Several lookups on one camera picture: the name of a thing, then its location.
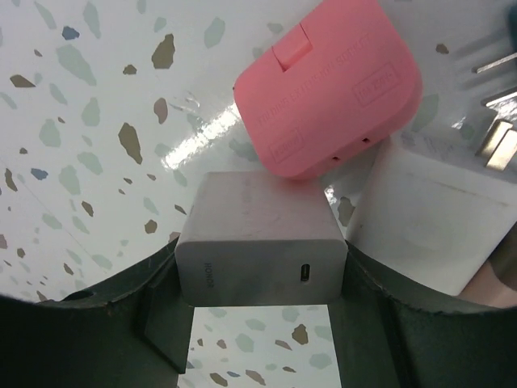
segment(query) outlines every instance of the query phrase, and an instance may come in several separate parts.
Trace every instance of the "pink adapter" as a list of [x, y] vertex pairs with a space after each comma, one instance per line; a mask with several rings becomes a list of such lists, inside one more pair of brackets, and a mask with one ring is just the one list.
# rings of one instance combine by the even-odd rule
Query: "pink adapter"
[[309, 179], [403, 127], [422, 78], [376, 0], [324, 0], [238, 77], [233, 93], [264, 166]]

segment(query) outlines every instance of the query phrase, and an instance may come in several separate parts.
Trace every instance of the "gray speckle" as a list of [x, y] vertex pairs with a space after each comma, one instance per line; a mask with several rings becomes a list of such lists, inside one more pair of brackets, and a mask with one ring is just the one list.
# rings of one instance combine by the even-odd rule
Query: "gray speckle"
[[73, 166], [67, 166], [61, 169], [58, 176], [59, 183], [73, 196], [81, 194], [81, 185], [77, 176], [77, 171]]
[[65, 70], [83, 80], [90, 86], [97, 85], [97, 80], [91, 72], [90, 64], [86, 62], [81, 52], [73, 45], [67, 44], [56, 50], [57, 60]]
[[77, 216], [72, 217], [72, 223], [76, 228], [78, 228], [81, 232], [85, 234], [90, 234], [90, 231], [86, 228], [84, 223], [81, 221], [81, 219]]
[[102, 255], [92, 255], [91, 258], [94, 260], [94, 262], [99, 265], [101, 268], [111, 269], [113, 267], [113, 264], [110, 260], [106, 259]]
[[52, 119], [45, 120], [40, 129], [40, 140], [47, 147], [61, 146], [61, 135], [57, 129], [56, 122]]
[[154, 50], [151, 61], [154, 69], [169, 69], [174, 62], [174, 36], [172, 34], [165, 35], [165, 38]]
[[95, 97], [91, 98], [82, 110], [81, 120], [88, 127], [96, 127], [100, 123], [99, 101]]
[[6, 102], [7, 105], [9, 105], [9, 108], [11, 108], [11, 109], [18, 108], [15, 101], [13, 101], [13, 99], [11, 97], [9, 97], [8, 95], [6, 95], [5, 93], [3, 93], [1, 91], [0, 91], [0, 98], [2, 98]]
[[207, 49], [218, 45], [225, 34], [226, 23], [224, 20], [215, 18], [212, 23], [204, 30], [204, 45]]
[[295, 322], [300, 316], [300, 312], [297, 307], [289, 306], [282, 309], [282, 318], [287, 322]]
[[32, 82], [30, 82], [28, 79], [26, 79], [23, 75], [15, 74], [9, 78], [11, 80], [11, 83], [15, 87], [35, 87]]
[[280, 23], [268, 23], [267, 28], [274, 34], [280, 34], [284, 30], [284, 26]]
[[47, 27], [51, 30], [55, 30], [57, 28], [56, 21], [54, 20], [50, 11], [38, 2], [34, 2], [34, 5], [36, 6], [38, 12], [40, 12], [40, 15], [43, 18], [43, 21], [45, 21], [45, 24], [47, 24]]
[[80, 35], [81, 34], [79, 34], [79, 32], [75, 28], [69, 26], [64, 26], [63, 32], [61, 33], [61, 36], [63, 36], [65, 40], [73, 40], [78, 38]]
[[338, 206], [339, 213], [339, 222], [341, 225], [347, 227], [350, 219], [352, 218], [352, 214], [354, 213], [355, 207], [352, 206], [352, 203], [345, 196], [341, 198]]
[[100, 164], [99, 158], [91, 152], [80, 153], [78, 155], [78, 161], [96, 175], [101, 175], [103, 173], [103, 166]]
[[324, 369], [332, 364], [332, 359], [328, 354], [313, 354], [309, 359], [309, 364], [317, 369]]
[[156, 21], [154, 22], [154, 32], [158, 32], [160, 30], [162, 30], [165, 26], [167, 25], [167, 21], [165, 18], [163, 17], [159, 17], [156, 19]]
[[99, 13], [97, 12], [97, 8], [95, 8], [95, 6], [91, 2], [88, 2], [84, 7], [84, 11], [82, 12], [82, 18], [88, 25], [88, 28], [90, 29], [91, 33], [94, 34], [94, 36], [97, 39], [100, 39], [101, 33]]
[[148, 197], [144, 198], [144, 207], [153, 214], [156, 214], [156, 215], [160, 214], [160, 212], [158, 212], [158, 209], [156, 209], [156, 206], [154, 205], [154, 203]]
[[235, 339], [235, 343], [244, 353], [252, 353], [254, 351], [254, 341], [246, 334], [239, 334]]

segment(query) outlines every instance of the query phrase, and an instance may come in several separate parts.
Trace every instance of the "glossy white surface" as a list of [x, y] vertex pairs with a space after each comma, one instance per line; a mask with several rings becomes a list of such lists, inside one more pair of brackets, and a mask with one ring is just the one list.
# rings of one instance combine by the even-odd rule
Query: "glossy white surface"
[[[59, 299], [103, 280], [181, 231], [205, 172], [261, 169], [233, 82], [318, 3], [4, 0], [0, 291]], [[490, 116], [481, 99], [517, 81], [511, 63], [471, 72], [511, 51], [503, 26], [511, 1], [381, 4], [422, 70], [424, 98], [409, 128], [469, 145]], [[67, 26], [76, 32], [67, 28], [66, 37], [79, 36], [66, 40]], [[159, 50], [153, 64], [163, 41], [169, 52]], [[12, 82], [16, 74], [27, 81]], [[35, 87], [16, 87], [27, 82]], [[502, 109], [513, 117], [515, 102]], [[323, 179], [343, 225], [374, 156]], [[199, 309], [192, 368], [179, 386], [339, 387], [329, 333], [323, 307]]]

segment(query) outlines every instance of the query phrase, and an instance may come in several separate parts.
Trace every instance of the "colorful speckle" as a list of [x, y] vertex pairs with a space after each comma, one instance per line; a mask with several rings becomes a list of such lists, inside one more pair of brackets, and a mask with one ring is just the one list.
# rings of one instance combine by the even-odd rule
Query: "colorful speckle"
[[61, 186], [73, 196], [81, 194], [81, 185], [79, 184], [77, 171], [73, 166], [67, 166], [61, 169], [58, 179]]
[[229, 141], [228, 146], [239, 158], [247, 159], [248, 162], [257, 162], [259, 160], [255, 149], [248, 141], [241, 143], [232, 139]]
[[50, 95], [58, 102], [62, 103], [63, 105], [68, 105], [68, 101], [66, 100], [65, 96], [61, 91], [59, 90], [59, 87], [57, 87], [55, 84], [51, 83], [48, 85], [48, 88], [50, 90]]
[[165, 38], [154, 50], [151, 61], [154, 69], [169, 69], [174, 62], [174, 36], [172, 34], [165, 35]]
[[124, 67], [124, 70], [122, 70], [122, 74], [125, 75], [134, 75], [137, 73], [137, 68], [133, 65], [127, 65]]
[[8, 95], [6, 95], [5, 93], [0, 92], [0, 97], [5, 101], [5, 103], [7, 105], [9, 105], [9, 108], [11, 108], [11, 109], [17, 109], [18, 108], [18, 106], [16, 105], [15, 101], [13, 101], [13, 99], [11, 97], [9, 97]]
[[91, 33], [94, 34], [97, 39], [100, 39], [99, 13], [97, 12], [97, 8], [95, 8], [91, 2], [88, 2], [84, 7], [82, 18], [86, 22]]
[[23, 75], [15, 74], [9, 78], [15, 87], [35, 87], [32, 82], [26, 79]]
[[144, 226], [144, 230], [147, 234], [152, 234], [152, 233], [156, 232], [157, 228], [158, 228], [158, 224], [155, 220], [148, 220]]
[[63, 268], [65, 269], [65, 272], [68, 273], [69, 275], [74, 274], [74, 271], [72, 271], [72, 268], [70, 268], [67, 263], [63, 263]]
[[166, 19], [160, 16], [154, 22], [153, 30], [154, 30], [154, 32], [161, 31], [166, 25], [167, 25]]
[[332, 359], [328, 354], [313, 354], [309, 359], [309, 364], [316, 369], [324, 369], [332, 364]]
[[38, 180], [43, 180], [48, 177], [48, 172], [44, 170], [40, 170], [39, 168], [32, 168], [31, 174]]
[[204, 30], [204, 45], [210, 49], [221, 42], [225, 34], [226, 23], [224, 20], [215, 18], [212, 23]]
[[309, 335], [307, 334], [307, 328], [305, 325], [299, 325], [295, 328], [291, 337], [300, 345], [306, 345], [309, 343]]
[[248, 326], [251, 330], [255, 331], [264, 331], [266, 330], [266, 323], [259, 321], [258, 319], [247, 319], [246, 326]]
[[254, 370], [246, 370], [246, 376], [248, 376], [251, 380], [255, 380], [261, 386], [265, 386], [266, 382], [264, 378], [260, 375], [259, 372], [255, 372]]
[[119, 131], [120, 144], [126, 150], [126, 153], [138, 164], [142, 164], [142, 155], [140, 154], [140, 142], [138, 141], [137, 131], [128, 123], [124, 123]]
[[81, 120], [87, 127], [96, 127], [100, 123], [99, 101], [92, 97], [82, 110]]
[[78, 161], [96, 175], [101, 175], [103, 173], [103, 166], [100, 164], [99, 158], [91, 152], [80, 153], [78, 155]]
[[185, 214], [185, 215], [187, 215], [187, 212], [186, 212], [186, 211], [185, 211], [185, 209], [184, 209], [184, 208], [182, 208], [181, 206], [179, 206], [179, 205], [174, 205], [174, 208], [175, 208], [176, 210], [178, 210], [181, 214]]
[[228, 381], [225, 380], [219, 373], [210, 373], [210, 378], [218, 386], [228, 386]]
[[244, 353], [252, 353], [254, 351], [254, 341], [246, 334], [239, 334], [235, 339], [235, 344]]
[[165, 99], [157, 99], [156, 103], [154, 103], [153, 111], [158, 118], [158, 123], [165, 123], [165, 120], [167, 120], [167, 115], [169, 114], [169, 109], [167, 108], [167, 102]]
[[86, 228], [84, 223], [81, 221], [81, 219], [77, 216], [72, 217], [72, 223], [76, 228], [78, 228], [81, 232], [90, 234], [90, 231]]
[[38, 2], [34, 2], [34, 5], [38, 12], [40, 12], [40, 15], [43, 18], [43, 21], [45, 21], [45, 24], [47, 24], [47, 27], [51, 30], [55, 30], [57, 28], [56, 21], [50, 11]]
[[225, 309], [219, 307], [210, 307], [208, 311], [216, 318], [223, 318], [228, 314]]
[[75, 28], [64, 26], [61, 35], [65, 38], [65, 40], [73, 40], [77, 39], [81, 34], [79, 34]]
[[17, 192], [18, 188], [16, 187], [15, 181], [13, 180], [13, 173], [11, 172], [11, 170], [6, 168], [4, 177], [6, 178], [7, 187], [10, 188], [13, 192]]
[[91, 72], [90, 64], [84, 59], [81, 52], [73, 45], [67, 44], [56, 50], [57, 60], [65, 70], [81, 79], [90, 86], [97, 85], [97, 80]]
[[92, 255], [91, 259], [94, 260], [94, 262], [101, 268], [111, 269], [111, 267], [113, 267], [111, 261], [102, 255]]
[[90, 217], [94, 216], [94, 208], [88, 203], [88, 202], [81, 202], [81, 206], [84, 209], [85, 212], [88, 213]]
[[59, 134], [59, 129], [57, 129], [54, 120], [47, 119], [41, 126], [40, 140], [47, 147], [61, 146], [61, 135]]

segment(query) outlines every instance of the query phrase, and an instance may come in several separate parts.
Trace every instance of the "metal prong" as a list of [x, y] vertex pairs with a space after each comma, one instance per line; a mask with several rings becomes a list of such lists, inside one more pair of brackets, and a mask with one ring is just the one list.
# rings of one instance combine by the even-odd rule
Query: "metal prong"
[[494, 123], [490, 126], [488, 134], [486, 135], [481, 148], [478, 150], [477, 155], [484, 158], [489, 158], [492, 156], [498, 145], [501, 143], [502, 139], [505, 137], [506, 133], [512, 128], [513, 124], [509, 121], [494, 121]]
[[502, 65], [503, 63], [513, 61], [516, 58], [517, 58], [517, 53], [513, 53], [511, 55], [508, 55], [507, 57], [498, 59], [497, 61], [493, 61], [493, 62], [489, 63], [488, 65], [484, 65], [481, 67], [475, 67], [472, 69], [472, 71], [476, 74], [483, 73], [487, 70], [493, 69], [494, 67], [498, 67], [499, 65]]
[[506, 132], [486, 166], [492, 170], [504, 171], [516, 153], [517, 131], [511, 129]]

